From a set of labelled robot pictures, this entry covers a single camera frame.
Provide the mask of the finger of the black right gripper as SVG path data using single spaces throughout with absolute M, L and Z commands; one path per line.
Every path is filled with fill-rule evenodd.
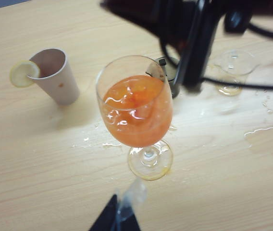
M 252 18 L 252 9 L 249 0 L 229 0 L 225 10 L 225 32 L 244 33 Z

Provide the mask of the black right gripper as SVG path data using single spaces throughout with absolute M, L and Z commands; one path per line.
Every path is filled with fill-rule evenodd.
M 219 0 L 102 0 L 100 7 L 146 30 L 189 30 L 177 68 L 177 83 L 200 92 L 206 64 L 221 18 Z

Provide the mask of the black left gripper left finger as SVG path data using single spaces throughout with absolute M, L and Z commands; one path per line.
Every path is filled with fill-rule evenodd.
M 115 220 L 117 195 L 114 194 L 90 227 L 89 231 L 110 231 Z

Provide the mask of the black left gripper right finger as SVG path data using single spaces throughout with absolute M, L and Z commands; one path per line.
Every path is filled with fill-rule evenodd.
M 143 206 L 147 198 L 147 188 L 143 180 L 134 180 L 122 194 L 116 211 L 116 230 L 123 231 L 123 223 L 135 217 L 135 212 Z

